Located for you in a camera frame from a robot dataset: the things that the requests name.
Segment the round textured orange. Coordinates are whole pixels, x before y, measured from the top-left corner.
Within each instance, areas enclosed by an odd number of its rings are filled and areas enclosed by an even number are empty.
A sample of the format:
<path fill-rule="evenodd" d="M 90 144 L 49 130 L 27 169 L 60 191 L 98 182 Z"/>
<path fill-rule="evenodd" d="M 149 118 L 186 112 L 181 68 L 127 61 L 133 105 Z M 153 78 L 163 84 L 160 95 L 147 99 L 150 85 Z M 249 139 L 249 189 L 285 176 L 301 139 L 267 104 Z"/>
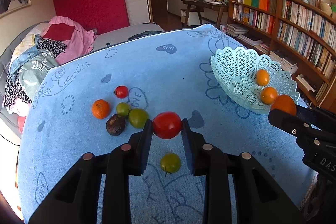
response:
<path fill-rule="evenodd" d="M 290 115 L 295 116 L 297 114 L 296 104 L 294 100 L 288 96 L 288 95 L 280 95 L 278 96 L 272 106 L 270 107 L 270 110 L 281 110 L 285 113 L 288 113 Z"/>

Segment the large oval orange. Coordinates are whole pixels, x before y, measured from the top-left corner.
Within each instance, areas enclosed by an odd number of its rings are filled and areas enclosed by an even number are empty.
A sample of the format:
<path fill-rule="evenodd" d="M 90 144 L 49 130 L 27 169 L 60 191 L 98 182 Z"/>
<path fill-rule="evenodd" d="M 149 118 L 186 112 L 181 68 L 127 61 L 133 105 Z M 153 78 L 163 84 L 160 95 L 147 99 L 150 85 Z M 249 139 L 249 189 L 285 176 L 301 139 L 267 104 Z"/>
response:
<path fill-rule="evenodd" d="M 278 93 L 273 87 L 264 88 L 260 94 L 261 101 L 266 105 L 272 105 L 277 97 Z"/>

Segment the small oval orange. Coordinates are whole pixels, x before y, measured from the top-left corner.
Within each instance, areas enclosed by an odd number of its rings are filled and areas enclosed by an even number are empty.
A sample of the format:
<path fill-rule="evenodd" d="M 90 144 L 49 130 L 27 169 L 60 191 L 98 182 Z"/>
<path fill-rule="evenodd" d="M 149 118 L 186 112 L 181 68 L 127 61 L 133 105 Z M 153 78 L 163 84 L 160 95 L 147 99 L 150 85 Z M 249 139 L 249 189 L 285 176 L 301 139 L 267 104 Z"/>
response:
<path fill-rule="evenodd" d="M 269 73 L 265 69 L 259 69 L 256 72 L 256 84 L 267 86 L 269 83 Z"/>

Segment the dark brown avocado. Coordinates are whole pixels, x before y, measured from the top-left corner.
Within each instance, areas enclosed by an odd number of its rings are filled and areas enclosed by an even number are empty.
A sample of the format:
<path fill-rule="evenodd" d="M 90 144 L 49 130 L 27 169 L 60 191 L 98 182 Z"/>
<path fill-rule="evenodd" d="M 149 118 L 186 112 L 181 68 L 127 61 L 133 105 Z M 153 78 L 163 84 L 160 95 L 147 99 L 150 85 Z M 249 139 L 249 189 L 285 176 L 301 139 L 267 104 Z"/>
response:
<path fill-rule="evenodd" d="M 120 135 L 126 126 L 126 118 L 124 116 L 114 114 L 106 122 L 106 130 L 112 136 Z"/>

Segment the small mandarin orange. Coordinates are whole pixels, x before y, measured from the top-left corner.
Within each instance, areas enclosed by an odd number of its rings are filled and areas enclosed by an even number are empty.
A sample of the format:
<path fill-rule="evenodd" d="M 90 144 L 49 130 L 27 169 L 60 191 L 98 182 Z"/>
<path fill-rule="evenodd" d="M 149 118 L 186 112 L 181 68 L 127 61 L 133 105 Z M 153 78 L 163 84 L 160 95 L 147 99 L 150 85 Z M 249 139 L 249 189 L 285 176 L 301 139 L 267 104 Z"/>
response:
<path fill-rule="evenodd" d="M 110 114 L 110 104 L 105 100 L 96 100 L 91 107 L 92 115 L 97 119 L 105 119 Z"/>

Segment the large green tomato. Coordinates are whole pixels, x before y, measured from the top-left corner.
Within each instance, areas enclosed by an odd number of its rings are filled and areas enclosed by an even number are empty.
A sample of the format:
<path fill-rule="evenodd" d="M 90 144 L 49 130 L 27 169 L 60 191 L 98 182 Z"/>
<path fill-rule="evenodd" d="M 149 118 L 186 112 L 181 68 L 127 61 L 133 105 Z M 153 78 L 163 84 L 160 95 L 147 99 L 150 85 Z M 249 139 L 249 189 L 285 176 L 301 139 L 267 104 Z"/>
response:
<path fill-rule="evenodd" d="M 148 113 L 143 109 L 132 109 L 128 115 L 129 123 L 134 128 L 143 128 L 148 119 Z"/>

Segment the small green tomato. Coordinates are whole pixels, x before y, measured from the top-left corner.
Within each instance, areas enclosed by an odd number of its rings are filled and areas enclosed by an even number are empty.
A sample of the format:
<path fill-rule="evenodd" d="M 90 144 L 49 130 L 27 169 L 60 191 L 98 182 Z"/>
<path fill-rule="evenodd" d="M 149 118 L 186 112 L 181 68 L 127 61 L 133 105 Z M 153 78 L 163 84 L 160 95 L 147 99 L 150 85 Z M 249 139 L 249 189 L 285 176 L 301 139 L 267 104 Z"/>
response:
<path fill-rule="evenodd" d="M 131 107 L 125 102 L 120 102 L 116 106 L 116 113 L 120 116 L 127 117 L 130 111 L 131 111 Z"/>

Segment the small red tomato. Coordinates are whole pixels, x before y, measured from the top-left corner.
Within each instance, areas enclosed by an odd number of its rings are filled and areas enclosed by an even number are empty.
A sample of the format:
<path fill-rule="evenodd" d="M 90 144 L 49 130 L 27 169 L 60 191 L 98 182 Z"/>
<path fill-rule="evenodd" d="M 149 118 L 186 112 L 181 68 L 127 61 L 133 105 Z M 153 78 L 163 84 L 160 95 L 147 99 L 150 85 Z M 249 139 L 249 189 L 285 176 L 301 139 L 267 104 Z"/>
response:
<path fill-rule="evenodd" d="M 120 85 L 116 87 L 114 90 L 114 95 L 117 98 L 126 98 L 128 96 L 128 93 L 129 93 L 129 89 L 124 85 Z"/>

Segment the light blue lace basket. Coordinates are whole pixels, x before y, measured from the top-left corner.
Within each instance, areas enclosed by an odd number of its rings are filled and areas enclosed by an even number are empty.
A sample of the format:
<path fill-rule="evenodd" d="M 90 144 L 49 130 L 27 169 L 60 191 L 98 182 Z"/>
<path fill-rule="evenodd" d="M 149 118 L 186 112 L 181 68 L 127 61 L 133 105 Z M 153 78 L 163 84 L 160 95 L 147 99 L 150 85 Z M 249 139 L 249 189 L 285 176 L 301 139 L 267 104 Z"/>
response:
<path fill-rule="evenodd" d="M 279 95 L 290 96 L 294 102 L 299 99 L 297 83 L 292 80 L 291 74 L 282 70 L 277 61 L 267 55 L 258 55 L 255 50 L 225 47 L 216 50 L 210 58 L 210 64 L 225 93 L 241 107 L 252 112 L 267 114 L 270 111 L 270 106 L 261 100 L 264 88 L 256 82 L 256 73 L 260 69 L 268 72 L 267 86 L 275 88 Z"/>

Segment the wooden bookshelf with books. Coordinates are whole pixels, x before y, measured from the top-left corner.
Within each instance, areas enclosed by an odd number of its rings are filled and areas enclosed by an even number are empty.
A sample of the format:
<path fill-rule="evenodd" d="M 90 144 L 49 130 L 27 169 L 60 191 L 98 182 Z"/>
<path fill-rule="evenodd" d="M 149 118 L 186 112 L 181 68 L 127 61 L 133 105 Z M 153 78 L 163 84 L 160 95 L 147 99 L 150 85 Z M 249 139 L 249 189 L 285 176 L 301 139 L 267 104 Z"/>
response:
<path fill-rule="evenodd" d="M 290 71 L 310 106 L 335 112 L 335 19 L 303 0 L 228 0 L 228 23 L 238 24 Z"/>

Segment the pile of clothes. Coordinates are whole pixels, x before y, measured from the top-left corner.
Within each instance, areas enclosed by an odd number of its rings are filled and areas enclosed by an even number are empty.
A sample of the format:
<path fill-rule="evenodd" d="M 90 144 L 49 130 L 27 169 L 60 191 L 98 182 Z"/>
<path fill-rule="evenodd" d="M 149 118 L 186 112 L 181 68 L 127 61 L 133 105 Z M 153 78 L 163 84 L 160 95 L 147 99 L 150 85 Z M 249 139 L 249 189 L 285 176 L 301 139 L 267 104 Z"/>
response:
<path fill-rule="evenodd" d="M 49 70 L 90 53 L 95 37 L 95 30 L 87 31 L 65 16 L 33 27 L 5 62 L 2 107 L 9 114 L 27 116 Z"/>

